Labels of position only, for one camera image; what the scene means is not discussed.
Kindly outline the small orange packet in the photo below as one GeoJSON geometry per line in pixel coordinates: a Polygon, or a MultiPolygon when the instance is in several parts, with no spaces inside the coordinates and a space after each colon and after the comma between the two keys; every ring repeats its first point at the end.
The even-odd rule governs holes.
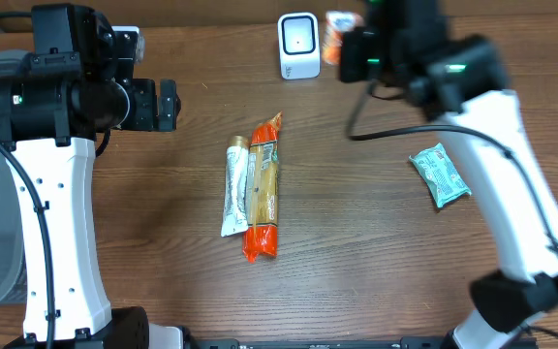
{"type": "Polygon", "coordinates": [[[328,11],[325,14],[322,59],[326,64],[339,64],[343,35],[362,23],[362,16],[353,12],[328,11]]]}

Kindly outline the white silver tube package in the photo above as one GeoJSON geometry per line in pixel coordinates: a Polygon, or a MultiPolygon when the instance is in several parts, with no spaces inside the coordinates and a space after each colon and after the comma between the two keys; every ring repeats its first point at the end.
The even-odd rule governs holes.
{"type": "Polygon", "coordinates": [[[223,238],[248,229],[245,207],[248,159],[248,139],[231,137],[226,150],[226,187],[221,227],[223,238]]]}

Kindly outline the teal snack packet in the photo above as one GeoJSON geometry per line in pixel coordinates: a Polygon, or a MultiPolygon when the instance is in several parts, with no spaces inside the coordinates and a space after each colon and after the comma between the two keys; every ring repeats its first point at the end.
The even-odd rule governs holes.
{"type": "Polygon", "coordinates": [[[441,143],[410,156],[409,160],[427,185],[437,208],[472,194],[441,143]]]}

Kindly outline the long orange snack package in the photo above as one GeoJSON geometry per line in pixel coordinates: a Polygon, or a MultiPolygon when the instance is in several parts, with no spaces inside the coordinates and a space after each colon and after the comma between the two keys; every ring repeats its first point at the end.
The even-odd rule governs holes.
{"type": "Polygon", "coordinates": [[[259,124],[249,147],[245,198],[248,229],[243,236],[242,251],[250,263],[261,255],[277,256],[278,138],[282,119],[280,111],[259,124]]]}

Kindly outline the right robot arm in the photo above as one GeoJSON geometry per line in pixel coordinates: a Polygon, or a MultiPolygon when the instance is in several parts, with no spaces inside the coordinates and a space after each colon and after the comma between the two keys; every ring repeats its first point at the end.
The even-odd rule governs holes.
{"type": "Polygon", "coordinates": [[[371,1],[342,39],[339,78],[379,83],[422,110],[450,148],[498,250],[474,310],[445,348],[503,348],[558,306],[558,205],[525,133],[518,96],[484,36],[453,39],[434,1],[371,1]]]}

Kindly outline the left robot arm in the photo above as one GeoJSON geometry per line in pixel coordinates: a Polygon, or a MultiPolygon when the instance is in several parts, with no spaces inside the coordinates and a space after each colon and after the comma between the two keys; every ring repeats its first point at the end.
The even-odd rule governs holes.
{"type": "Polygon", "coordinates": [[[0,78],[0,150],[13,173],[27,272],[14,347],[183,349],[182,329],[151,324],[141,307],[110,305],[91,190],[97,135],[173,131],[175,82],[134,77],[143,56],[135,26],[112,26],[73,4],[36,6],[30,16],[27,70],[0,78]]]}

